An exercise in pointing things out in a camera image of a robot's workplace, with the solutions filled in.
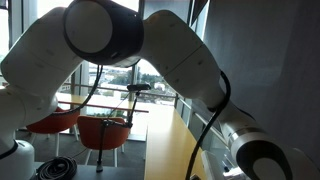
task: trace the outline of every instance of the grey wall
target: grey wall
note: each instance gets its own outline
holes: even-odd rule
[[[205,43],[232,101],[320,167],[320,1],[211,0]]]

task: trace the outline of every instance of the white robotic arm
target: white robotic arm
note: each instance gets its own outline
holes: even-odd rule
[[[218,106],[225,96],[212,54],[172,12],[159,11],[142,21],[136,12],[112,1],[75,0],[67,9],[53,9],[37,20],[1,64],[10,84],[0,91],[4,117],[0,122],[0,155],[4,155],[0,174],[7,179],[25,179],[32,174],[25,168],[33,157],[30,152],[19,155],[29,159],[10,167],[25,176],[8,173],[8,162],[15,162],[18,156],[14,151],[6,153],[15,144],[13,130],[53,112],[57,105],[54,94],[82,62],[79,57],[118,67],[144,58],[179,94],[200,99],[208,109]],[[218,120],[233,158],[250,178],[320,179],[318,169],[303,153],[271,139],[232,102]]]

